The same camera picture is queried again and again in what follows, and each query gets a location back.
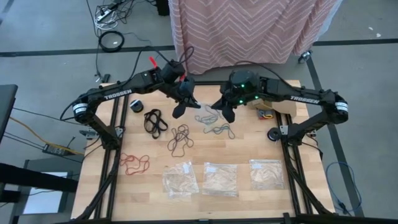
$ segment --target cardboard piece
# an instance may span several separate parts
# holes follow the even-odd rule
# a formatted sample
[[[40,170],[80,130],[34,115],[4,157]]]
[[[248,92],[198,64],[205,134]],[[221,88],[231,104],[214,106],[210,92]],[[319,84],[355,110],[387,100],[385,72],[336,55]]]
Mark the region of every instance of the cardboard piece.
[[[280,113],[290,114],[293,118],[296,117],[297,105],[294,101],[282,101],[282,102],[268,102],[262,99],[253,100],[248,103],[248,107],[252,110],[276,110]]]

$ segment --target power strip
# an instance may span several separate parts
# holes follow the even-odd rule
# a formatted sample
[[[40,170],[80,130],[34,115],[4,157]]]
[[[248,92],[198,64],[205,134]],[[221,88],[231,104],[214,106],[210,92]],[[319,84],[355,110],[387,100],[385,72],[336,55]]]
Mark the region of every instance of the power strip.
[[[64,150],[64,149],[60,149],[60,148],[54,147],[54,146],[49,146],[48,144],[46,144],[46,145],[44,146],[44,149],[43,149],[42,152],[47,153],[47,154],[51,154],[51,155],[56,155],[56,156],[70,156],[70,155],[74,155],[73,153],[68,152],[68,151],[66,151],[66,150]]]
[[[103,15],[99,15],[97,17],[97,21],[101,22],[105,17],[107,17],[109,14],[111,14],[114,11],[114,9],[107,9]]]

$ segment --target white cable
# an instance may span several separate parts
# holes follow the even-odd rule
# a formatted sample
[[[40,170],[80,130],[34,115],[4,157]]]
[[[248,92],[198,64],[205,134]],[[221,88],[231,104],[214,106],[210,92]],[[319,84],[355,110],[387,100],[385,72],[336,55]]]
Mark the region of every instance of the white cable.
[[[97,20],[97,17],[100,15],[100,7],[97,8],[97,11],[95,12],[95,19],[94,19],[94,24],[97,28],[101,30],[111,30],[114,29],[118,26],[118,22],[116,21],[116,12],[113,11],[110,16],[107,16],[109,19],[107,21],[102,20],[101,22]]]

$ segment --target caster wheel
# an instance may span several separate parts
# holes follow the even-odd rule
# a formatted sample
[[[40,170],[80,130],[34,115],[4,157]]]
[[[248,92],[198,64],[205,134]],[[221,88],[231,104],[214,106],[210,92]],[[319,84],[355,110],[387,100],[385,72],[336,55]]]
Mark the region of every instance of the caster wheel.
[[[312,50],[304,52],[299,58],[298,63],[304,63],[311,58]]]
[[[268,139],[271,141],[278,141],[282,137],[282,133],[279,128],[271,128],[267,133]]]

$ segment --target black rubber band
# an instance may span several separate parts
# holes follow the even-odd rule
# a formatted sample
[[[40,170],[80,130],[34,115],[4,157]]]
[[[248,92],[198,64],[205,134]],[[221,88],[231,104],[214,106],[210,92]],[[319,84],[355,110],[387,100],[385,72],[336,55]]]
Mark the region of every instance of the black rubber band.
[[[161,116],[162,112],[158,109],[153,109],[150,112],[144,114],[144,128],[148,133],[152,134],[152,138],[154,139],[159,138],[161,131],[166,131],[167,128],[169,128],[167,123],[162,118],[160,118]]]
[[[104,38],[104,36],[106,36],[106,35],[108,35],[108,34],[116,34],[116,35],[120,36],[120,37],[122,38],[122,42],[121,42],[118,46],[113,47],[113,48],[105,47],[105,46],[102,44],[102,38]],[[102,48],[102,50],[103,50],[104,52],[107,52],[107,53],[118,52],[118,51],[120,51],[120,50],[122,49],[122,47],[123,47],[123,44],[124,44],[124,36],[123,36],[122,33],[118,32],[118,31],[116,31],[116,30],[109,30],[109,31],[106,31],[105,33],[103,33],[103,34],[100,35],[100,37],[98,38],[98,44],[99,44],[99,46]]]

